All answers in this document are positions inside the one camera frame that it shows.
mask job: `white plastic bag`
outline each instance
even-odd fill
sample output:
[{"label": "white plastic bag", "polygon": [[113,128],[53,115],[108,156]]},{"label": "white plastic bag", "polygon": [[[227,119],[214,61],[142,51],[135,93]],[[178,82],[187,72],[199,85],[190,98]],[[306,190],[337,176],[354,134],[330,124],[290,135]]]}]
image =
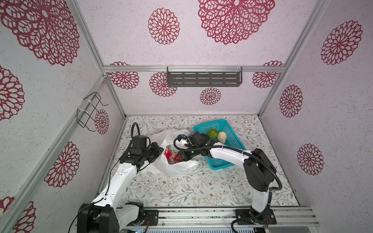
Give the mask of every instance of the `white plastic bag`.
[{"label": "white plastic bag", "polygon": [[[151,142],[157,142],[160,147],[166,150],[166,146],[173,145],[174,139],[180,134],[188,135],[189,131],[186,129],[166,129],[160,133],[150,135]],[[164,174],[167,176],[186,176],[195,170],[199,165],[199,161],[189,160],[184,162],[179,162],[175,164],[168,164],[168,161],[162,154],[151,164],[149,164],[144,171],[150,171],[153,173]]]}]

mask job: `black mounting plate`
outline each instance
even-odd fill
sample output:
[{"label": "black mounting plate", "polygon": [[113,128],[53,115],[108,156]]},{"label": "black mounting plate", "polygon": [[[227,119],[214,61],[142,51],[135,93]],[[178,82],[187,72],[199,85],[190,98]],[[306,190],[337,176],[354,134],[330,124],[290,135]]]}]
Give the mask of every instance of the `black mounting plate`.
[{"label": "black mounting plate", "polygon": [[158,225],[158,213],[158,210],[145,210],[144,221],[140,225],[129,223],[127,226],[146,226],[148,224],[146,217],[149,219],[149,226],[156,226]]},{"label": "black mounting plate", "polygon": [[[236,210],[236,218],[237,219],[244,219],[244,218],[250,218],[250,209],[239,209]],[[257,219],[253,220],[247,220],[247,221],[239,221],[237,224],[238,225],[251,225],[251,224],[262,224],[262,225],[267,225],[267,224],[277,224],[276,217],[273,214],[273,210],[269,209],[267,210],[262,216],[260,216]]]}]

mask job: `red floral medallion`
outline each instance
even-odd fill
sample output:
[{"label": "red floral medallion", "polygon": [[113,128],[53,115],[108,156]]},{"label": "red floral medallion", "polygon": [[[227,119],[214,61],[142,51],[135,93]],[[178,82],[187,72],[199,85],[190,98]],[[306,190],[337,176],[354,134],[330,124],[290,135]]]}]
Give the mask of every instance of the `red floral medallion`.
[{"label": "red floral medallion", "polygon": [[94,125],[97,132],[100,134],[105,134],[109,128],[109,116],[106,111],[100,109],[97,111],[96,116],[94,117]]},{"label": "red floral medallion", "polygon": [[25,102],[24,97],[18,78],[0,66],[0,121],[17,115]]},{"label": "red floral medallion", "polygon": [[148,28],[151,37],[159,44],[170,44],[179,35],[179,21],[169,9],[158,8],[150,15]]},{"label": "red floral medallion", "polygon": [[30,233],[34,229],[35,211],[34,202],[30,201],[27,209],[23,211],[21,218],[14,225],[12,233]]},{"label": "red floral medallion", "polygon": [[[279,61],[270,61],[264,64],[265,66],[282,66],[283,63]],[[260,88],[266,88],[272,86],[273,82],[277,78],[279,73],[277,72],[256,72],[253,76],[254,86]]]},{"label": "red floral medallion", "polygon": [[201,27],[224,44],[246,40],[267,21],[275,0],[198,0]]},{"label": "red floral medallion", "polygon": [[80,154],[76,145],[68,142],[65,149],[60,153],[58,159],[49,170],[44,181],[49,186],[62,187],[67,185],[69,181],[75,176],[79,168]]},{"label": "red floral medallion", "polygon": [[206,105],[212,105],[216,104],[221,97],[222,94],[220,90],[218,90],[217,88],[209,87],[201,92],[200,100]]},{"label": "red floral medallion", "polygon": [[0,200],[0,218],[4,212],[8,209],[11,202],[14,200],[14,197],[7,196],[6,198]]},{"label": "red floral medallion", "polygon": [[64,0],[0,0],[0,15],[37,58],[64,66],[77,56],[79,33]]},{"label": "red floral medallion", "polygon": [[280,110],[286,117],[295,116],[302,106],[302,92],[299,87],[290,85],[282,92],[280,97]]},{"label": "red floral medallion", "polygon": [[169,87],[167,85],[167,74],[165,72],[158,72],[153,74],[149,80],[151,90],[159,96],[170,96],[173,95],[177,87]]},{"label": "red floral medallion", "polygon": [[[125,62],[114,62],[112,66],[129,66]],[[110,80],[123,89],[133,89],[139,84],[139,75],[137,72],[111,72],[108,73]]]},{"label": "red floral medallion", "polygon": [[350,20],[338,25],[326,37],[321,48],[321,59],[328,65],[346,60],[359,46],[362,33],[357,21]]},{"label": "red floral medallion", "polygon": [[324,168],[324,157],[315,145],[304,144],[298,151],[298,163],[304,172],[314,176]]}]

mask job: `black wire rack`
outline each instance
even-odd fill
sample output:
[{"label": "black wire rack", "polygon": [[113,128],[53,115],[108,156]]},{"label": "black wire rack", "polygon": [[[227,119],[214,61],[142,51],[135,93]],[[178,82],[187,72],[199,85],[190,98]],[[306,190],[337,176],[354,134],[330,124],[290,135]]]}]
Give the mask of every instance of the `black wire rack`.
[{"label": "black wire rack", "polygon": [[[95,100],[95,98],[98,100],[98,102],[94,105],[94,104],[92,104],[92,102]],[[93,93],[91,93],[91,94],[89,94],[88,96],[86,96],[86,97],[84,98],[84,100],[87,100],[90,104],[89,104],[85,109],[77,109],[77,110],[76,110],[76,122],[77,122],[80,126],[82,126],[83,128],[87,128],[89,131],[96,132],[96,130],[90,130],[90,129],[88,128],[88,126],[87,126],[87,123],[88,123],[89,119],[92,119],[92,120],[95,122],[95,120],[92,118],[92,114],[93,114],[95,111],[98,112],[98,110],[97,110],[96,107],[97,107],[97,105],[98,105],[99,103],[100,103],[102,106],[107,106],[107,105],[109,105],[109,104],[103,104],[103,103],[101,102],[101,96],[100,96],[96,91],[93,92]],[[87,111],[87,109],[88,109],[89,106],[93,106],[93,109],[92,109],[92,112],[91,112],[91,113],[89,113],[89,112]],[[82,116],[79,118],[79,113],[80,113],[81,111],[83,111],[83,114],[82,114]],[[88,115],[88,119],[87,119],[85,122],[82,122],[81,119],[84,117],[85,114]]]}]

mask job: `small red flower pattern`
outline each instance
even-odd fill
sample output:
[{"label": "small red flower pattern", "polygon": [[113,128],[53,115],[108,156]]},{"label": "small red flower pattern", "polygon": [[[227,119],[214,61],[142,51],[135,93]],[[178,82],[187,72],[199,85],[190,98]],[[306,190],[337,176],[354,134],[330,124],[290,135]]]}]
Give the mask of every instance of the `small red flower pattern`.
[{"label": "small red flower pattern", "polygon": [[64,66],[78,55],[78,29],[64,0],[0,0],[0,15],[38,59]]},{"label": "small red flower pattern", "polygon": [[286,117],[293,117],[301,109],[303,96],[300,88],[290,85],[282,92],[280,97],[280,110]]},{"label": "small red flower pattern", "polygon": [[275,0],[198,0],[201,27],[215,42],[237,44],[267,21]]},{"label": "small red flower pattern", "polygon": [[298,163],[302,170],[310,175],[317,175],[324,168],[321,151],[312,144],[304,144],[298,151]]},{"label": "small red flower pattern", "polygon": [[30,233],[34,229],[35,211],[34,202],[30,201],[28,208],[23,211],[21,218],[14,225],[12,233]]},{"label": "small red flower pattern", "polygon": [[165,72],[158,72],[153,74],[149,80],[151,90],[159,96],[170,96],[173,95],[177,87],[169,87],[167,85],[167,74]]},{"label": "small red flower pattern", "polygon": [[[282,66],[283,63],[279,61],[270,61],[264,64],[265,66]],[[277,72],[255,72],[253,76],[253,84],[259,88],[267,88],[272,86],[277,78]]]},{"label": "small red flower pattern", "polygon": [[14,200],[14,197],[7,196],[6,198],[0,200],[0,218],[4,212],[8,209],[11,202]]},{"label": "small red flower pattern", "polygon": [[151,37],[159,44],[170,44],[179,35],[178,18],[169,9],[158,8],[150,15],[148,28]]},{"label": "small red flower pattern", "polygon": [[100,109],[97,111],[96,116],[94,117],[94,125],[97,132],[100,134],[105,134],[109,128],[109,116],[106,111]]},{"label": "small red flower pattern", "polygon": [[0,66],[0,121],[18,114],[25,102],[24,96],[18,78]]},{"label": "small red flower pattern", "polygon": [[221,97],[222,94],[220,90],[218,90],[217,88],[209,87],[201,92],[200,100],[206,105],[212,105],[216,104]]},{"label": "small red flower pattern", "polygon": [[48,186],[55,188],[67,185],[75,176],[79,163],[79,150],[75,144],[68,142],[44,178],[44,181],[47,182]]},{"label": "small red flower pattern", "polygon": [[[129,66],[125,62],[114,62],[112,66]],[[108,73],[110,80],[123,89],[133,89],[139,84],[139,75],[137,72],[111,72]]]},{"label": "small red flower pattern", "polygon": [[359,46],[361,25],[357,21],[346,21],[326,37],[321,48],[321,59],[328,65],[335,65],[346,60]]}]

